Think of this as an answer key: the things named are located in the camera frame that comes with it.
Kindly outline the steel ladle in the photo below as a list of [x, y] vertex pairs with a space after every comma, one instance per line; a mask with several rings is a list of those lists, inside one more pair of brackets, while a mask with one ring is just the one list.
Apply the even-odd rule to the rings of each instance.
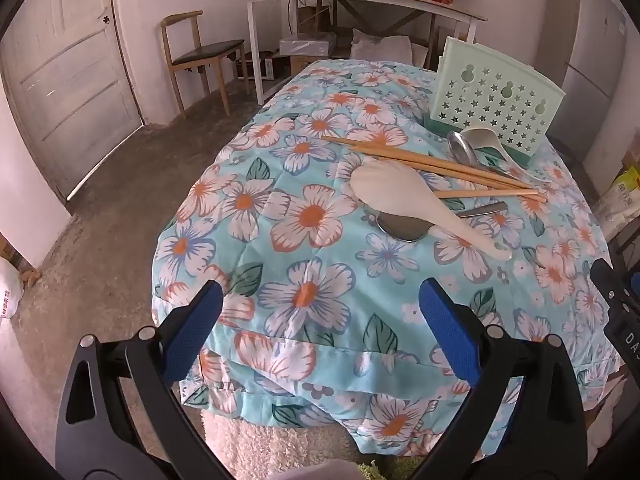
[[449, 131], [447, 134], [449, 151], [454, 156], [454, 160], [463, 166], [475, 167], [478, 163], [472, 146], [466, 142], [465, 138], [457, 131]]

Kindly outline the steel spoon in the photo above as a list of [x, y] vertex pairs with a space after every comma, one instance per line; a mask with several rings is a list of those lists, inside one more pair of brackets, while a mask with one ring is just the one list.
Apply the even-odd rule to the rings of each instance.
[[[473, 209], [460, 210], [456, 212], [456, 216], [461, 219], [472, 219], [496, 212], [506, 212], [508, 205], [505, 202], [497, 202]], [[388, 236], [395, 240], [403, 242], [416, 242], [426, 237], [428, 231], [434, 226], [433, 223], [422, 219], [398, 216], [397, 214], [388, 214], [380, 212], [376, 218], [378, 227]]]

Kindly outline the white rice paddle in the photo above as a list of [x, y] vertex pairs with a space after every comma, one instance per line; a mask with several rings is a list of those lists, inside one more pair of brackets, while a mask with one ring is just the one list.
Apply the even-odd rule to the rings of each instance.
[[498, 247], [465, 223], [435, 196], [416, 170], [401, 162], [366, 162], [352, 172], [350, 187], [358, 200], [374, 210], [431, 222], [491, 258], [512, 258], [509, 248]]

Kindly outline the mint green utensil holder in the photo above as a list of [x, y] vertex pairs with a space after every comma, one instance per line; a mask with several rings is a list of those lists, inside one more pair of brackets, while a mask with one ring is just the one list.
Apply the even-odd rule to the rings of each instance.
[[482, 44], [446, 39], [425, 127], [495, 131], [515, 162], [527, 167], [558, 112], [565, 92], [532, 66]]

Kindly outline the floral blue tablecloth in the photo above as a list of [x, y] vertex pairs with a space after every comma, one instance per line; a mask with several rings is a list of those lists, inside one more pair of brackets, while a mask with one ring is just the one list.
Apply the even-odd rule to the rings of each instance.
[[436, 86], [406, 64], [314, 63], [192, 185], [152, 265], [155, 321], [206, 281], [224, 291], [180, 384], [184, 404], [260, 426], [340, 424], [363, 453], [427, 454], [469, 386], [421, 314], [426, 278], [513, 337], [561, 336], [585, 407], [602, 399], [622, 364], [589, 279], [608, 246], [549, 143], [529, 165], [539, 198], [511, 197], [503, 214], [471, 220], [511, 249], [507, 262], [439, 228], [396, 240], [352, 197], [350, 175], [366, 156], [350, 142], [448, 156], [425, 125]]

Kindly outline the grey refrigerator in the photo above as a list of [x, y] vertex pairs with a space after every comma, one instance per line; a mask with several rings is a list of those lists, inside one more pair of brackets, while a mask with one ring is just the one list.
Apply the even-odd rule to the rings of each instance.
[[600, 132], [625, 51], [625, 17], [613, 1], [546, 0], [534, 67], [565, 92], [547, 136], [573, 164]]

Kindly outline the white pillow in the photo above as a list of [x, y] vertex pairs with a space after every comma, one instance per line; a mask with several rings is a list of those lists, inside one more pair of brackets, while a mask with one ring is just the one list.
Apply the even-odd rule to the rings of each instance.
[[349, 58], [369, 62], [412, 63], [411, 41], [407, 36], [377, 37], [352, 30]]

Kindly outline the wooden chair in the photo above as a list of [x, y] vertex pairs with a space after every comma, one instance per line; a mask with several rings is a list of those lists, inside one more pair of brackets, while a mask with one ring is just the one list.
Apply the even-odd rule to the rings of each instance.
[[[224, 112], [230, 116], [231, 108], [226, 83], [224, 82], [224, 74], [222, 73], [221, 60], [223, 58], [228, 58], [231, 61], [240, 60], [241, 75], [243, 76], [245, 90], [246, 92], [250, 92], [244, 40], [232, 39], [214, 42], [213, 44], [202, 44], [200, 26], [198, 26], [198, 18], [202, 14], [202, 10], [175, 13], [166, 16], [166, 18], [163, 18], [160, 21], [160, 39], [162, 40], [171, 88], [174, 92], [174, 97], [178, 105], [180, 115], [182, 117], [186, 117], [186, 107], [183, 104], [176, 73], [180, 72], [180, 70], [185, 70], [186, 72], [196, 70], [200, 75], [203, 91], [206, 96], [208, 96], [210, 89], [206, 67], [212, 66], [216, 75], [218, 91], [222, 106], [224, 107]], [[189, 22], [191, 24], [194, 49], [186, 52], [186, 54], [178, 56], [178, 58], [174, 58], [171, 54], [168, 29], [170, 29], [171, 26], [182, 22]]]

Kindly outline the white door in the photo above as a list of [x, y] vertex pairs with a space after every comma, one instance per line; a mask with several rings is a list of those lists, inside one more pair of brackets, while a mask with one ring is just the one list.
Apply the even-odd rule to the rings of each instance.
[[25, 143], [64, 200], [142, 125], [113, 0], [24, 0], [1, 62]]

